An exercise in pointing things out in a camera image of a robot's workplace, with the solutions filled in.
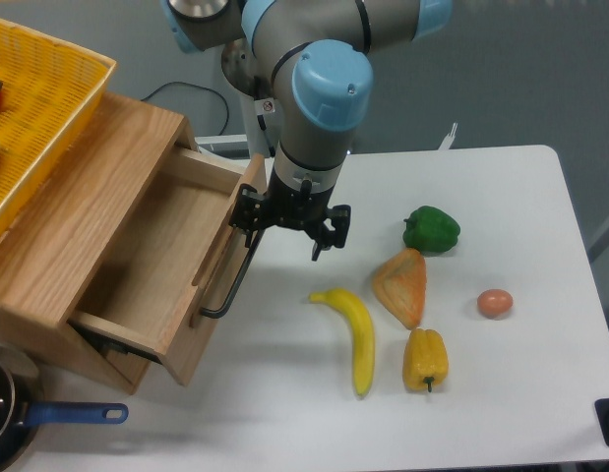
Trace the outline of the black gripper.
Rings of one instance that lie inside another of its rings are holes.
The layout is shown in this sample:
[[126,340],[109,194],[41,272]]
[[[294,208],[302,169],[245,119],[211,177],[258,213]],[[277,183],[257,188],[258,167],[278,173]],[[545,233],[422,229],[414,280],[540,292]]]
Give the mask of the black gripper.
[[342,249],[350,227],[351,206],[328,207],[332,190],[294,190],[273,171],[264,195],[250,184],[239,186],[229,225],[244,234],[246,246],[252,245],[255,234],[270,226],[312,231],[312,260],[316,261],[323,251]]

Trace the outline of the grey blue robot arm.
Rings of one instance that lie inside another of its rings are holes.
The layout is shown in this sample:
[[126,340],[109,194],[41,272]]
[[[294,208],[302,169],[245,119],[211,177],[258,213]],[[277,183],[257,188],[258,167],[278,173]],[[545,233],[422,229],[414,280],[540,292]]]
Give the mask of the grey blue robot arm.
[[330,199],[368,111],[374,85],[369,53],[442,29],[452,3],[166,1],[162,9],[184,49],[244,40],[282,110],[268,187],[241,187],[232,227],[248,247],[272,226],[306,233],[316,252],[343,247],[351,209]]

